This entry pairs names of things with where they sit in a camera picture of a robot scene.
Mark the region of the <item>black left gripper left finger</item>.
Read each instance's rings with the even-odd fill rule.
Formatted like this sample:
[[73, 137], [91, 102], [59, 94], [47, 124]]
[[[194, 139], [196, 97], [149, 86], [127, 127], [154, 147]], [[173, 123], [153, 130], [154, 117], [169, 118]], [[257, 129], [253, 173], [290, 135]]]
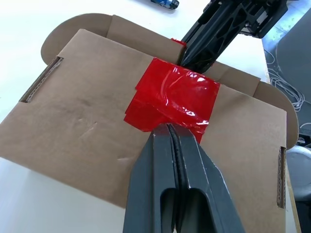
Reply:
[[178, 178], [169, 127], [155, 128], [130, 175], [123, 233], [173, 233]]

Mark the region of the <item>brown cardboard box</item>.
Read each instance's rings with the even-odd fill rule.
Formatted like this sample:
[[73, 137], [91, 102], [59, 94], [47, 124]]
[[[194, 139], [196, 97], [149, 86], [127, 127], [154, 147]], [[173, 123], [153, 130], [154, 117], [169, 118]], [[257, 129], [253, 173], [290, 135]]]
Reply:
[[[47, 68], [0, 123], [0, 157], [125, 207], [130, 170], [148, 134], [124, 121], [155, 58], [176, 64], [184, 46], [117, 15], [72, 17], [46, 38]], [[230, 193], [276, 206], [277, 156], [298, 139], [289, 99], [258, 77], [216, 62], [220, 82], [201, 146]]]

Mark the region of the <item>red plastic packet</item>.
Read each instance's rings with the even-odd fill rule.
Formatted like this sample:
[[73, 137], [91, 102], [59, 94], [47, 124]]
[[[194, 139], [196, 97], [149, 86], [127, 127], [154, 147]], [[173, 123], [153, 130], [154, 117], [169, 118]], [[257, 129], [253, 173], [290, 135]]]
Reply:
[[201, 142], [220, 83], [155, 55], [135, 86], [123, 122], [141, 132], [159, 124], [182, 126]]

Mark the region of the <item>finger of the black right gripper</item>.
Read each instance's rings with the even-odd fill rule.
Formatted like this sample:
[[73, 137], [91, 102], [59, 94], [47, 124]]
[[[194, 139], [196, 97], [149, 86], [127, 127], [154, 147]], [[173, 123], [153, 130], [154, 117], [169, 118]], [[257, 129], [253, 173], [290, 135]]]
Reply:
[[182, 67], [205, 72], [247, 25], [255, 21], [254, 0], [211, 0], [183, 37]]
[[227, 34], [228, 0], [211, 0], [182, 42], [188, 49], [223, 49]]

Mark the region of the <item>grey rounded seat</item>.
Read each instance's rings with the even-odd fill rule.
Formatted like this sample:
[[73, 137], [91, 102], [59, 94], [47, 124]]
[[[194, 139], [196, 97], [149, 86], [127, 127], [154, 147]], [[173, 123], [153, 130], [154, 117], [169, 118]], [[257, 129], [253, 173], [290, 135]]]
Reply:
[[286, 159], [295, 200], [311, 202], [311, 149], [294, 146]]

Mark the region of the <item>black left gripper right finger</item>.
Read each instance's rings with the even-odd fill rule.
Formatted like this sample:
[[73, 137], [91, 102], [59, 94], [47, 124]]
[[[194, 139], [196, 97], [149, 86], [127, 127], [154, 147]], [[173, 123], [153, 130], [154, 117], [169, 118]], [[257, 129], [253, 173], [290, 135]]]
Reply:
[[170, 125], [179, 182], [177, 233], [245, 233], [224, 178], [186, 128]]

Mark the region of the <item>blue toy car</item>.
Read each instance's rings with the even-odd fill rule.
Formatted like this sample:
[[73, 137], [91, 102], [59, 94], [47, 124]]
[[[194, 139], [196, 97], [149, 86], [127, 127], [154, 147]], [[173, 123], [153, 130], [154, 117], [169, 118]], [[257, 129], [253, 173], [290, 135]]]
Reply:
[[160, 5], [162, 7], [165, 7], [167, 9], [176, 9], [179, 6], [178, 0], [150, 0], [151, 2]]

